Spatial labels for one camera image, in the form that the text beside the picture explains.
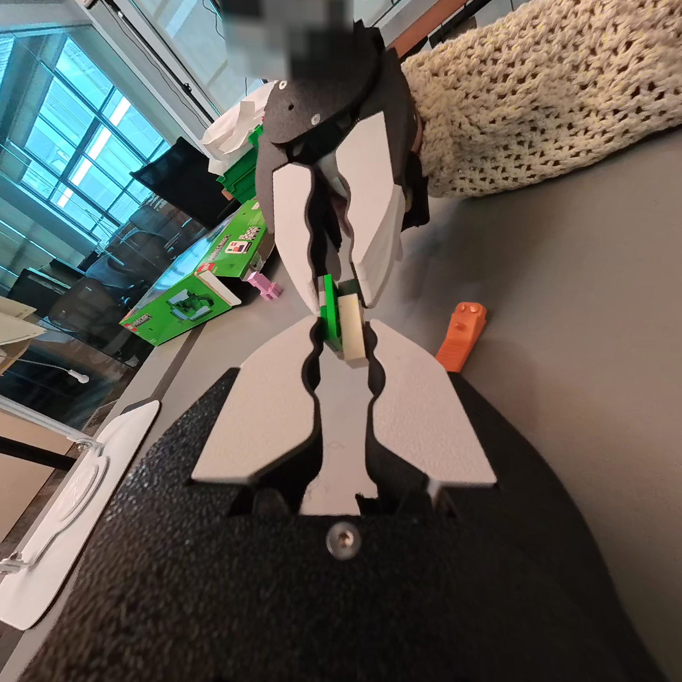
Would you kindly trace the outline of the person's right forearm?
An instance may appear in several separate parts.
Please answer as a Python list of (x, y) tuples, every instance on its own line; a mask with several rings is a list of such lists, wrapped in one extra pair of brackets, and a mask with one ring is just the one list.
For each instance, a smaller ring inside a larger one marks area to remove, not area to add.
[(681, 2), (530, 1), (402, 70), (429, 196), (516, 190), (681, 125)]

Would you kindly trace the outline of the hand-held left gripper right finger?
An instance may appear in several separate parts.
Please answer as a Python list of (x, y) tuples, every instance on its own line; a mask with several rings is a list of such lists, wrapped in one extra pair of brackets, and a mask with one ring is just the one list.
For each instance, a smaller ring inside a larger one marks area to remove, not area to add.
[(419, 488), (492, 487), (497, 476), (444, 367), (377, 319), (368, 335), (376, 340), (368, 444), (396, 456)]

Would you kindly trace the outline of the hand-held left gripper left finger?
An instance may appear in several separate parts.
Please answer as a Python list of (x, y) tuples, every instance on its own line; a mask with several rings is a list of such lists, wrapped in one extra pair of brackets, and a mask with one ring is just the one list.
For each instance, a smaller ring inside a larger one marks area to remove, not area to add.
[(321, 318), (307, 316), (241, 364), (193, 481), (253, 483), (312, 444), (321, 428), (322, 333)]

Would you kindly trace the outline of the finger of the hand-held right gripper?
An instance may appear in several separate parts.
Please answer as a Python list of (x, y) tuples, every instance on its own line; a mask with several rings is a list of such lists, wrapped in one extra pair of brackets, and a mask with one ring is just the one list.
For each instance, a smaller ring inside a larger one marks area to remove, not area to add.
[(308, 208), (314, 189), (309, 166), (287, 164), (273, 174), (276, 247), (292, 284), (311, 312), (319, 312), (319, 294), (310, 250)]
[(340, 144), (340, 178), (348, 191), (349, 259), (363, 305), (374, 308), (396, 261), (405, 194), (394, 180), (385, 115), (359, 121)]

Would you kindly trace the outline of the pink lego pig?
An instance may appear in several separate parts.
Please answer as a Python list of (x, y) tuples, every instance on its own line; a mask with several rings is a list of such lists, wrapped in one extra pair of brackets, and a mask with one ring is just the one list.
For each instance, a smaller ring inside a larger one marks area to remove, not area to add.
[(245, 281), (255, 287), (259, 291), (260, 296), (267, 301), (278, 299), (283, 292), (280, 285), (271, 281), (260, 271), (249, 273)]

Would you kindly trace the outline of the green lego set box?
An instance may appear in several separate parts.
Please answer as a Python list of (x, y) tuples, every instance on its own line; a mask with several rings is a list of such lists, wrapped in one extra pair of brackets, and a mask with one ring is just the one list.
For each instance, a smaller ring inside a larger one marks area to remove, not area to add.
[(120, 325), (159, 346), (241, 305), (275, 247), (257, 199), (179, 255)]

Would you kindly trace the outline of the green white lego assembly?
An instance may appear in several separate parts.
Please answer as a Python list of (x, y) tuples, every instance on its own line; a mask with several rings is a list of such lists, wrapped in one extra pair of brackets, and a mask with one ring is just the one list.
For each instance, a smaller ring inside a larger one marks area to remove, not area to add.
[(358, 281), (337, 283), (331, 274), (325, 274), (318, 277), (317, 290), (325, 343), (349, 367), (367, 366), (364, 307)]

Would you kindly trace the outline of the black office chair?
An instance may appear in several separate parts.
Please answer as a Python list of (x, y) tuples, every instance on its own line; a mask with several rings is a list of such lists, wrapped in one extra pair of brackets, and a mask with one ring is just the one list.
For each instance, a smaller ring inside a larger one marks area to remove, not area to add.
[(208, 157), (179, 137), (161, 156), (130, 176), (202, 226), (215, 228), (242, 204), (226, 198), (208, 166)]

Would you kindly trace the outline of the lego instruction booklet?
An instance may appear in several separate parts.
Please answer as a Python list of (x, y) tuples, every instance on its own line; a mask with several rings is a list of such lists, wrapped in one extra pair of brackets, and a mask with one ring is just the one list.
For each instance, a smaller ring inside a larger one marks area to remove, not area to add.
[(37, 309), (7, 297), (1, 297), (1, 374), (45, 333), (38, 323)]

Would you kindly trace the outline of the orange brick separator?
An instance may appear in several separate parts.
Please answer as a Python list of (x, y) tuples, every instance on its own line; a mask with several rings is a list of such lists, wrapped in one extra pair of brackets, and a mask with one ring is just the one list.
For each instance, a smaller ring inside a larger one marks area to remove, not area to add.
[(447, 372), (461, 372), (486, 325), (487, 310), (481, 303), (461, 302), (452, 313), (436, 360)]

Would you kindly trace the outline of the white book stand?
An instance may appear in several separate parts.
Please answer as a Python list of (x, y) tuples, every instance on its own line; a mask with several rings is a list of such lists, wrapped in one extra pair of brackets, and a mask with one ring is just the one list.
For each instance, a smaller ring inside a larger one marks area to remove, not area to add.
[(88, 443), (28, 541), (1, 560), (1, 622), (25, 631), (52, 606), (160, 406), (152, 399), (129, 406)]

